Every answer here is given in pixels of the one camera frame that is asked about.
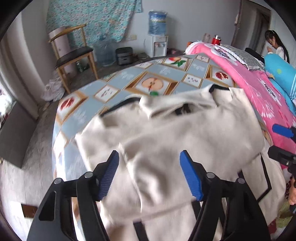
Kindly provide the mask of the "person right hand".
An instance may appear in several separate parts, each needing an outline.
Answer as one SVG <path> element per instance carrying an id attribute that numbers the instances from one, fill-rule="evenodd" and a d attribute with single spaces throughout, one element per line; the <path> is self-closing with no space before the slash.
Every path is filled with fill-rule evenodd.
<path id="1" fill-rule="evenodd" d="M 288 202 L 290 205 L 296 204 L 296 188 L 294 184 L 295 184 L 295 179 L 292 177 L 291 186 L 290 186 L 289 195 L 288 195 Z"/>

